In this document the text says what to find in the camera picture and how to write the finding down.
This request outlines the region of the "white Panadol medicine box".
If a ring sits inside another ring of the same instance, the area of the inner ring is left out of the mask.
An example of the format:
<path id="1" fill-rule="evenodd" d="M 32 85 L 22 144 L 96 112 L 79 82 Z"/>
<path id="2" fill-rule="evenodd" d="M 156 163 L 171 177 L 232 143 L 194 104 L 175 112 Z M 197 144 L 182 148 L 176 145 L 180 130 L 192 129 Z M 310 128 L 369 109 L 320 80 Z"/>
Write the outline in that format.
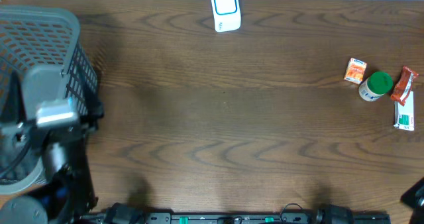
<path id="1" fill-rule="evenodd" d="M 409 93 L 405 105 L 394 102 L 394 127 L 405 131 L 415 130 L 413 92 Z"/>

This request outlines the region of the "grey plastic basket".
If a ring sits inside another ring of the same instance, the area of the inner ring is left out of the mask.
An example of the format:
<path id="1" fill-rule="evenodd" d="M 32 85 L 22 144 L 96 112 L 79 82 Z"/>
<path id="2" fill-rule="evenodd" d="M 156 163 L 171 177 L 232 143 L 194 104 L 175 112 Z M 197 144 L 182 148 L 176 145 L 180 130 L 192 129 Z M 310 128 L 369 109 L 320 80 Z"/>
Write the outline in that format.
<path id="1" fill-rule="evenodd" d="M 1 7 L 1 124 L 36 124 L 45 101 L 72 98 L 79 122 L 97 121 L 98 79 L 80 44 L 80 24 L 65 9 Z M 1 193 L 46 182 L 40 146 L 27 135 L 1 132 Z"/>

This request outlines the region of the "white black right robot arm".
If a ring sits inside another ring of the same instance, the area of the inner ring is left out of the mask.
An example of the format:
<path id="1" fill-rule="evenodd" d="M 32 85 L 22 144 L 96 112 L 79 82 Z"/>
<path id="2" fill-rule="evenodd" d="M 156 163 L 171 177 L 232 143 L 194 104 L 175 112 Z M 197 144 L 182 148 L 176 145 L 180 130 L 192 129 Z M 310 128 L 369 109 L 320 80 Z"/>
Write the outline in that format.
<path id="1" fill-rule="evenodd" d="M 402 196 L 401 202 L 413 210 L 410 224 L 423 224 L 423 178 L 409 188 Z"/>

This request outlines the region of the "red Top chocolate bar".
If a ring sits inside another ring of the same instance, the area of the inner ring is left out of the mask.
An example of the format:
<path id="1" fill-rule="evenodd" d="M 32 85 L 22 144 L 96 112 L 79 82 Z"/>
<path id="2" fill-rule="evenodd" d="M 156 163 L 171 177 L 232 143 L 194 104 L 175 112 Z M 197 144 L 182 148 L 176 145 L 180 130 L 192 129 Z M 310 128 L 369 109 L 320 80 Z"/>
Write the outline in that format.
<path id="1" fill-rule="evenodd" d="M 411 93 L 412 83 L 419 74 L 404 66 L 401 71 L 400 79 L 394 87 L 392 94 L 390 95 L 391 100 L 398 102 L 400 105 L 404 106 L 406 103 L 409 94 Z"/>

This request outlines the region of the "orange snack packet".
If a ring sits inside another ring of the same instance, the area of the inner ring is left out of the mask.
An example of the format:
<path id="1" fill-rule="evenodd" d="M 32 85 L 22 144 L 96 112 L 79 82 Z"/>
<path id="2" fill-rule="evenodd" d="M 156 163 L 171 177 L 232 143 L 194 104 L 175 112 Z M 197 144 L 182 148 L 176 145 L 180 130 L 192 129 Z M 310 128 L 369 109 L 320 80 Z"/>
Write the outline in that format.
<path id="1" fill-rule="evenodd" d="M 344 80 L 354 84 L 361 84 L 366 71 L 367 63 L 356 58 L 351 58 L 348 61 Z"/>

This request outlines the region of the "white barcode scanner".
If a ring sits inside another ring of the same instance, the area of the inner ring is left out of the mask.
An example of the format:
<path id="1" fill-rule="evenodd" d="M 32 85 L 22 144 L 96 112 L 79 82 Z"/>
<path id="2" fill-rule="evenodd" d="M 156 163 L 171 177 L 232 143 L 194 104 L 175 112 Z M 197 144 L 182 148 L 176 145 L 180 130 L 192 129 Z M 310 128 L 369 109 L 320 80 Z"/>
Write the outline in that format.
<path id="1" fill-rule="evenodd" d="M 238 30 L 241 26 L 239 0 L 211 0 L 216 32 Z"/>

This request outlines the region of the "black mounting rail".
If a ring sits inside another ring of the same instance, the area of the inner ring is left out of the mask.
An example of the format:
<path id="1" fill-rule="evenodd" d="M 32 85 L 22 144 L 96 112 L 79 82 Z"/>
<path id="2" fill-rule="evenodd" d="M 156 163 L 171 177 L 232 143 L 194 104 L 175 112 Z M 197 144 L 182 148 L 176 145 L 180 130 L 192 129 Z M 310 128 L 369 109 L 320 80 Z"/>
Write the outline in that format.
<path id="1" fill-rule="evenodd" d="M 144 212 L 121 203 L 101 213 L 83 215 L 76 223 L 91 224 L 390 224 L 387 213 L 360 211 L 336 205 L 317 210 L 289 203 L 279 213 Z"/>

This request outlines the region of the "small green white can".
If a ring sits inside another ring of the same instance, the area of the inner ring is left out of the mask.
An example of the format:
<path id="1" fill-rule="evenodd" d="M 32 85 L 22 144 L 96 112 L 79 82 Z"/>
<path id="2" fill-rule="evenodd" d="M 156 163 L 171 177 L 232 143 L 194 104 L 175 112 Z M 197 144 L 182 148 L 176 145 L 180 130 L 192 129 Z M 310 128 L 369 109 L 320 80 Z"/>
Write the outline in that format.
<path id="1" fill-rule="evenodd" d="M 374 72 L 358 88 L 360 97 L 365 101 L 376 101 L 393 87 L 393 79 L 385 72 Z"/>

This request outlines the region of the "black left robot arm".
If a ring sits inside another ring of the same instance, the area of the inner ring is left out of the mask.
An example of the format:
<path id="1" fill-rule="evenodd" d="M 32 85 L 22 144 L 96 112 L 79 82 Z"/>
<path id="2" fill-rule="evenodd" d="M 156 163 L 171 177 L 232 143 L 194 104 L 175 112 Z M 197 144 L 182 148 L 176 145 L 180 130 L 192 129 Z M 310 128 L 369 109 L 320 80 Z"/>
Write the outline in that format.
<path id="1" fill-rule="evenodd" d="M 72 125 L 38 127 L 1 124 L 8 135 L 27 135 L 40 146 L 46 182 L 25 191 L 1 207 L 1 224 L 72 223 L 89 213 L 98 202 L 87 158 L 86 141 L 99 128 L 87 117 Z"/>

